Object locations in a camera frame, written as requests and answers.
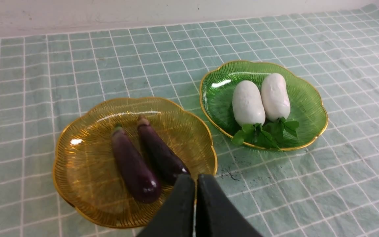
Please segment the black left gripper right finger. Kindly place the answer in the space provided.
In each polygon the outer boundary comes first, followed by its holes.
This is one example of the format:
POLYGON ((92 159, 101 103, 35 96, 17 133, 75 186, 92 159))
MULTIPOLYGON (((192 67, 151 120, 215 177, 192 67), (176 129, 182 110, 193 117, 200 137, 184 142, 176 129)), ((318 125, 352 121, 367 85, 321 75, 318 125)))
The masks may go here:
POLYGON ((195 212, 197 237, 261 237, 227 198, 215 177, 199 174, 195 212))

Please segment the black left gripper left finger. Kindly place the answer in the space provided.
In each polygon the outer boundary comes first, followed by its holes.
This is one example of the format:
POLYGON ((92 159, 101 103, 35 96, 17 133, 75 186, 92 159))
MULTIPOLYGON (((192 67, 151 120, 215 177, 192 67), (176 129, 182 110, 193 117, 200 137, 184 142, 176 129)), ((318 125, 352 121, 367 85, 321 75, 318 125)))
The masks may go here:
POLYGON ((138 237, 192 237, 195 183, 188 174, 178 176, 173 190, 138 237))

